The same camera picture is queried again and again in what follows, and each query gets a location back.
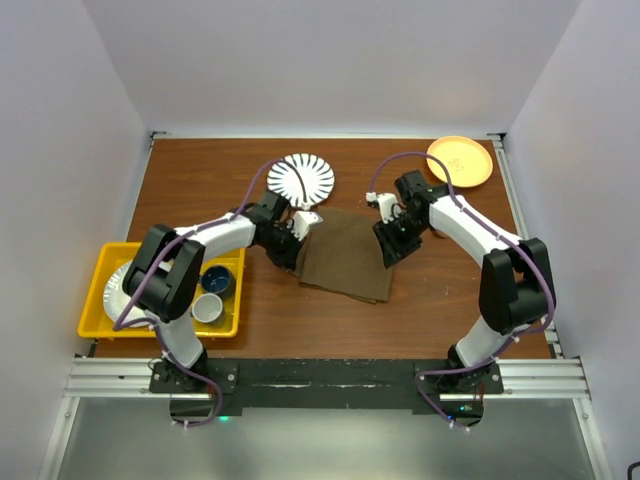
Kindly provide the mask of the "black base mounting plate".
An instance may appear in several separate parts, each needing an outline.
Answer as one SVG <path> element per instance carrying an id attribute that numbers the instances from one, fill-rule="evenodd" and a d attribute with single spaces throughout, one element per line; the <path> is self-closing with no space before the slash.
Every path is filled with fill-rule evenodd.
<path id="1" fill-rule="evenodd" d="M 474 422 L 484 399 L 504 391 L 497 364 L 472 373 L 446 375 L 438 359 L 241 359 L 212 358 L 204 376 L 221 389 L 152 360 L 149 390 L 171 397 L 174 418 L 210 413 L 240 416 L 248 409 L 391 409 L 414 414 L 443 410 Z"/>

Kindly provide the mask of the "copper spoon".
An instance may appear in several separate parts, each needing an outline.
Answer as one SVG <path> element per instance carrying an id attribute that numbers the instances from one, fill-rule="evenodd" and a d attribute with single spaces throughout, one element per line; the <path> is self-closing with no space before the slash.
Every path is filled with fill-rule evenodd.
<path id="1" fill-rule="evenodd" d="M 441 239 L 448 239 L 448 238 L 450 238 L 446 233 L 444 233 L 444 232 L 442 232 L 442 231 L 440 231 L 440 230 L 437 230 L 437 229 L 432 230 L 432 233 L 433 233 L 436 237 L 441 238 Z"/>

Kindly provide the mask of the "dark blue mug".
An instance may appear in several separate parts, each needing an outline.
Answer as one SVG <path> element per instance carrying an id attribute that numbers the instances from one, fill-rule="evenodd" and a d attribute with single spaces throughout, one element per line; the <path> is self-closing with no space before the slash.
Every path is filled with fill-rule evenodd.
<path id="1" fill-rule="evenodd" d="M 200 285 L 205 293 L 214 294 L 226 300 L 235 293 L 236 279 L 226 266 L 213 265 L 202 273 Z"/>

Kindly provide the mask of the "white blue striped plate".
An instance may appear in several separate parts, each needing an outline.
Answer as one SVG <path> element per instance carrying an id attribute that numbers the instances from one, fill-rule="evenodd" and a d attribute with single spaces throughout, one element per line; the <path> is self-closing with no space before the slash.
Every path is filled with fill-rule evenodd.
<path id="1" fill-rule="evenodd" d="M 295 209 L 310 210 L 323 203 L 335 186 L 331 165 L 318 155 L 293 153 L 274 164 L 267 174 L 267 188 L 289 201 Z"/>

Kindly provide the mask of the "white grey mug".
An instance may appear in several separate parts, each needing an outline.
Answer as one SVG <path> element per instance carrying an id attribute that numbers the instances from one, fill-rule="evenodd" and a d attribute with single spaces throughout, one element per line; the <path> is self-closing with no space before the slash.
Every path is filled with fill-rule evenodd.
<path id="1" fill-rule="evenodd" d="M 218 324 L 224 320 L 224 302 L 216 294 L 202 294 L 194 300 L 191 306 L 191 316 L 197 322 L 205 325 Z"/>

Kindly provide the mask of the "brown cloth napkin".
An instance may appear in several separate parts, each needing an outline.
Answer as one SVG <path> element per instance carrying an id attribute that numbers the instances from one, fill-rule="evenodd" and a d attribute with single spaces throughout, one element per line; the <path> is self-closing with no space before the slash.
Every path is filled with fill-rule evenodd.
<path id="1" fill-rule="evenodd" d="M 373 221 L 331 207 L 320 207 L 317 213 L 322 223 L 297 258 L 300 283 L 367 303 L 388 301 L 393 270 L 384 266 Z"/>

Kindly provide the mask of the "yellow plastic bin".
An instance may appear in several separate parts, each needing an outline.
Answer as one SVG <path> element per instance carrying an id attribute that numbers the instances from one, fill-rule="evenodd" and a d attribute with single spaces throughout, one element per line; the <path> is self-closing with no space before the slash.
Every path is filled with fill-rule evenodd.
<path id="1" fill-rule="evenodd" d="M 114 274 L 124 274 L 124 266 L 130 264 L 140 246 L 140 242 L 110 242 L 102 247 L 77 327 L 80 337 L 110 340 L 154 337 L 154 333 L 145 323 L 139 327 L 114 331 L 113 324 L 120 315 L 120 310 L 126 306 L 128 298 L 120 302 L 119 306 L 116 306 L 113 301 L 108 301 L 109 290 L 115 286 L 115 281 L 111 278 Z M 198 338 L 217 339 L 236 336 L 239 327 L 245 256 L 245 249 L 236 249 L 203 263 L 202 273 L 216 265 L 225 266 L 233 274 L 236 285 L 233 296 L 223 301 L 225 314 L 221 320 L 213 324 L 192 320 Z"/>

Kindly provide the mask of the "orange plate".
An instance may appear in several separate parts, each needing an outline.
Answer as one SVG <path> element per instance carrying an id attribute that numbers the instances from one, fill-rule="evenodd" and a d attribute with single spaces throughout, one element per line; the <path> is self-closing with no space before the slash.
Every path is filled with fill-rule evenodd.
<path id="1" fill-rule="evenodd" d="M 451 183 L 459 188 L 473 188 L 485 183 L 493 173 L 489 151 L 479 142 L 463 136 L 446 136 L 435 140 L 427 154 L 446 167 Z"/>

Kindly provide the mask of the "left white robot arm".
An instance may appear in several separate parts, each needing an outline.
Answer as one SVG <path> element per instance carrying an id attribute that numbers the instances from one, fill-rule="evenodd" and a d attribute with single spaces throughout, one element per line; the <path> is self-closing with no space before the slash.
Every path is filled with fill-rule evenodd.
<path id="1" fill-rule="evenodd" d="M 266 192 L 223 216 L 191 227 L 153 226 L 122 281 L 129 302 L 116 331 L 144 322 L 161 345 L 161 365 L 180 390 L 214 390 L 208 358 L 197 338 L 190 309 L 203 263 L 232 250 L 259 246 L 278 268 L 294 270 L 302 246 L 322 219 L 296 211 L 284 220 L 289 201 Z"/>

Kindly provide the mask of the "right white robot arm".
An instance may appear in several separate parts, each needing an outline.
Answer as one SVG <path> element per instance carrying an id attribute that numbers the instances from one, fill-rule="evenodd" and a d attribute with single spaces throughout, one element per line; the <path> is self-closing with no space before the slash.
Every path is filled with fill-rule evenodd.
<path id="1" fill-rule="evenodd" d="M 469 392 L 495 359 L 526 333 L 553 318 L 556 296 L 548 249 L 537 238 L 522 239 L 476 211 L 450 184 L 433 186 L 419 171 L 403 174 L 393 193 L 366 195 L 379 211 L 373 231 L 385 267 L 416 252 L 422 236 L 439 230 L 480 267 L 480 316 L 452 345 L 445 367 L 426 372 L 445 391 Z"/>

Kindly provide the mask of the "aluminium frame rail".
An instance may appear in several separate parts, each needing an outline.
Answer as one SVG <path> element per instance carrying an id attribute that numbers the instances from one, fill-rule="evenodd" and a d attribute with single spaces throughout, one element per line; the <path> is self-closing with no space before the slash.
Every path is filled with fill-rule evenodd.
<path id="1" fill-rule="evenodd" d="M 152 359 L 77 358 L 72 363 L 63 394 L 76 398 L 135 398 L 155 395 L 176 399 L 204 399 L 206 390 L 184 392 L 152 368 Z M 215 358 L 211 377 L 226 395 L 242 388 L 259 387 L 296 393 L 312 387 L 338 391 L 365 391 L 415 386 L 418 378 L 427 388 L 435 384 L 428 371 L 443 367 L 441 361 L 374 359 L 248 359 Z M 446 400 L 462 399 L 482 392 L 487 398 L 588 399 L 589 388 L 582 364 L 568 359 L 497 360 L 489 373 Z"/>

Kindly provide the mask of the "white paper plate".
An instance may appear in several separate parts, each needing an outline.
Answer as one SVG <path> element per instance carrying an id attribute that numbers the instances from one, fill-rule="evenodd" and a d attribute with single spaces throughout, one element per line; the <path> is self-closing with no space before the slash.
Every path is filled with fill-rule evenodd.
<path id="1" fill-rule="evenodd" d="M 117 322 L 122 311 L 130 301 L 130 297 L 123 289 L 123 280 L 130 265 L 131 262 L 126 262 L 121 265 L 110 276 L 103 290 L 104 311 L 113 323 Z M 145 317 L 146 315 L 143 310 L 133 306 L 124 319 L 124 322 L 130 323 L 132 328 L 139 328 L 147 325 L 147 322 L 144 321 Z"/>

